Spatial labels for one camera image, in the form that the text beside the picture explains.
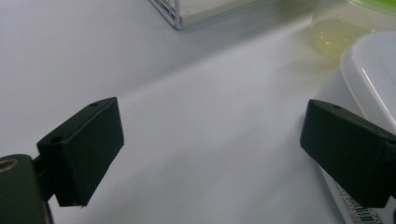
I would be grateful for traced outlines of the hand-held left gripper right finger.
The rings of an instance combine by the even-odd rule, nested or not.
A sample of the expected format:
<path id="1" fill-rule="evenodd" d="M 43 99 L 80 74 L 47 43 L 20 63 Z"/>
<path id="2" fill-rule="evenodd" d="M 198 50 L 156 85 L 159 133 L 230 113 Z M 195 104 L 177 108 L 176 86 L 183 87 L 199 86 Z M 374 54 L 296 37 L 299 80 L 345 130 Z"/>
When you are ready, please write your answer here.
<path id="1" fill-rule="evenodd" d="M 349 195 L 383 208 L 396 197 L 396 135 L 339 105 L 311 99 L 300 145 Z"/>

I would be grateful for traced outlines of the green translucent bowl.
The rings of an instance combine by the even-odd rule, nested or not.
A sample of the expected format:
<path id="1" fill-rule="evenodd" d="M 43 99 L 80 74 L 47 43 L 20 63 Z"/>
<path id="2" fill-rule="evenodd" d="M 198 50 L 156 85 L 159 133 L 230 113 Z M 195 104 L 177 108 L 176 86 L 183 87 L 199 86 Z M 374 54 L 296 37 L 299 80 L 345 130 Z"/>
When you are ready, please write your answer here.
<path id="1" fill-rule="evenodd" d="M 396 0 L 318 0 L 310 25 L 311 45 L 339 61 L 358 38 L 396 31 Z"/>

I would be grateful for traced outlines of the white plastic container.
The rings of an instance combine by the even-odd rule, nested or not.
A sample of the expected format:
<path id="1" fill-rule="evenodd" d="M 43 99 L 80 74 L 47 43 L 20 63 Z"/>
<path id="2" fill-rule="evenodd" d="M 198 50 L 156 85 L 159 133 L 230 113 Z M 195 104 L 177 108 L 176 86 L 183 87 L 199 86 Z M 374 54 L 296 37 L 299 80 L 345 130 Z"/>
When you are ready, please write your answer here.
<path id="1" fill-rule="evenodd" d="M 367 35 L 348 47 L 333 78 L 312 99 L 339 105 L 396 135 L 396 32 Z M 346 224 L 396 224 L 396 197 L 383 208 L 365 207 L 320 170 Z"/>

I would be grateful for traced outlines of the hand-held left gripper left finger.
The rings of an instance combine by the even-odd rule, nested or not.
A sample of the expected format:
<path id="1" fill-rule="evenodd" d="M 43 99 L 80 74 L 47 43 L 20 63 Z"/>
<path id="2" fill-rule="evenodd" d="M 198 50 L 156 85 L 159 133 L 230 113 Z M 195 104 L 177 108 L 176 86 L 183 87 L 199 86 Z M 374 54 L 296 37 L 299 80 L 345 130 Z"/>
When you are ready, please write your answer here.
<path id="1" fill-rule="evenodd" d="M 124 145 L 118 100 L 85 106 L 38 143 L 35 159 L 45 200 L 85 206 Z"/>

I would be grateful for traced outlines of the white wire rack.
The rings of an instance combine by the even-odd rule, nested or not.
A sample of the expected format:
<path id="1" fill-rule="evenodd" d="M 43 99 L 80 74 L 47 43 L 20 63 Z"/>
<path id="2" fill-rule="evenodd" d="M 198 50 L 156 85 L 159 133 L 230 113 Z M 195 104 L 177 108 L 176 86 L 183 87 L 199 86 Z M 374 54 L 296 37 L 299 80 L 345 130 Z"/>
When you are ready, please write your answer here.
<path id="1" fill-rule="evenodd" d="M 176 30 L 271 0 L 148 0 Z"/>

